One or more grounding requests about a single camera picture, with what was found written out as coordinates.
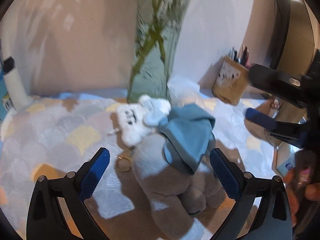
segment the bed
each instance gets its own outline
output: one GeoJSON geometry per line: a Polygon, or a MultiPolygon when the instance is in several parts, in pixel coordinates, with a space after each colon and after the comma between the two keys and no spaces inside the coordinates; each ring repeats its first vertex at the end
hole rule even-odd
{"type": "MultiPolygon", "coordinates": [[[[118,91],[117,96],[124,94],[118,91]]],[[[166,239],[153,222],[148,199],[131,171],[115,168],[125,147],[117,135],[108,136],[106,131],[117,126],[114,111],[124,99],[108,96],[63,93],[41,98],[6,118],[1,131],[0,207],[23,239],[36,179],[40,175],[59,178],[77,171],[100,147],[110,151],[110,165],[93,196],[85,201],[96,222],[111,240],[166,239]]],[[[275,175],[271,168],[273,147],[253,137],[244,126],[245,109],[256,108],[262,100],[241,99],[238,106],[231,106],[202,96],[207,111],[216,118],[216,146],[243,171],[271,179],[275,175]]],[[[60,204],[72,233],[80,236],[63,199],[60,204]]],[[[227,198],[217,210],[207,208],[196,216],[205,230],[203,240],[216,232],[233,204],[227,198]]],[[[256,210],[254,206],[242,235],[248,231],[256,210]]]]}

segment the glass vase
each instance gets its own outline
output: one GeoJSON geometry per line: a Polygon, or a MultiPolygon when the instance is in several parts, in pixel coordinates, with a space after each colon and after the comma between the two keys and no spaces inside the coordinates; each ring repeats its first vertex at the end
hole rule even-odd
{"type": "Polygon", "coordinates": [[[190,0],[138,0],[135,52],[128,103],[147,94],[170,101],[167,87],[190,0]]]}

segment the metal screw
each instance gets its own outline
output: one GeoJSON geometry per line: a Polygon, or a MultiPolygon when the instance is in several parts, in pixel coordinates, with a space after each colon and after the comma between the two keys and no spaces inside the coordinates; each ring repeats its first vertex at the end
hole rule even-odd
{"type": "Polygon", "coordinates": [[[281,182],[282,179],[281,179],[279,176],[275,176],[275,181],[276,181],[276,182],[281,182]]]}
{"type": "Polygon", "coordinates": [[[75,175],[76,175],[76,173],[74,171],[69,171],[67,173],[67,177],[70,178],[70,179],[73,178],[75,175]]]}
{"type": "Polygon", "coordinates": [[[38,181],[41,182],[41,181],[44,181],[45,179],[45,176],[41,175],[39,178],[38,178],[38,181]]]}
{"type": "Polygon", "coordinates": [[[290,83],[296,87],[300,87],[301,86],[301,83],[299,80],[296,80],[294,78],[290,78],[290,83]]]}
{"type": "Polygon", "coordinates": [[[252,178],[252,174],[250,172],[245,172],[244,173],[244,177],[247,179],[251,179],[252,178]]]}

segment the yellow pattern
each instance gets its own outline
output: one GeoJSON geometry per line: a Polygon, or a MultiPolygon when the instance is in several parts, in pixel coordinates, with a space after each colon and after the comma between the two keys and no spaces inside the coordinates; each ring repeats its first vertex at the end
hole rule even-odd
{"type": "Polygon", "coordinates": [[[5,137],[9,137],[11,135],[13,135],[14,133],[14,125],[13,125],[13,122],[11,121],[8,125],[8,129],[5,131],[5,137]]]}
{"type": "Polygon", "coordinates": [[[42,112],[44,110],[45,110],[45,105],[42,103],[33,104],[26,109],[26,111],[29,112],[30,114],[42,112]]]}
{"type": "Polygon", "coordinates": [[[4,188],[0,186],[0,205],[7,205],[8,203],[8,198],[7,195],[5,194],[4,188]]]}
{"type": "Polygon", "coordinates": [[[87,125],[81,125],[69,134],[67,143],[77,146],[81,155],[83,155],[89,146],[100,140],[100,134],[95,129],[87,125]]]}
{"type": "Polygon", "coordinates": [[[108,106],[106,108],[106,112],[115,112],[117,107],[120,106],[120,105],[122,105],[122,104],[121,103],[114,103],[111,106],[108,106]]]}
{"type": "Polygon", "coordinates": [[[44,99],[42,99],[42,103],[45,106],[53,106],[53,105],[57,105],[57,104],[62,104],[62,100],[61,99],[44,98],[44,99]]]}
{"type": "Polygon", "coordinates": [[[254,136],[250,135],[248,138],[247,138],[247,148],[249,150],[257,150],[259,152],[261,152],[261,141],[258,139],[258,138],[255,138],[254,136]]]}
{"type": "Polygon", "coordinates": [[[209,100],[205,100],[204,101],[204,105],[206,108],[210,109],[210,110],[214,110],[215,106],[217,105],[217,99],[209,99],[209,100]]]}
{"type": "Polygon", "coordinates": [[[255,108],[249,99],[242,99],[242,103],[249,108],[255,108]]]}
{"type": "Polygon", "coordinates": [[[62,171],[59,171],[46,163],[39,164],[31,171],[30,180],[36,182],[41,175],[46,176],[48,179],[58,179],[65,176],[62,171]]]}
{"type": "Polygon", "coordinates": [[[226,199],[225,201],[218,207],[218,210],[223,210],[224,208],[232,208],[234,206],[236,202],[231,199],[231,198],[228,198],[228,196],[226,196],[226,199]]]}

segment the plastic bag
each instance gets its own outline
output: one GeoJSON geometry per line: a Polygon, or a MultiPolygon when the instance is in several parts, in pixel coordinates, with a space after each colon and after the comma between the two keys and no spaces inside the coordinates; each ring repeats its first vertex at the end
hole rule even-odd
{"type": "Polygon", "coordinates": [[[183,77],[172,76],[167,84],[172,106],[182,107],[195,103],[205,109],[204,100],[200,95],[200,85],[183,77]]]}

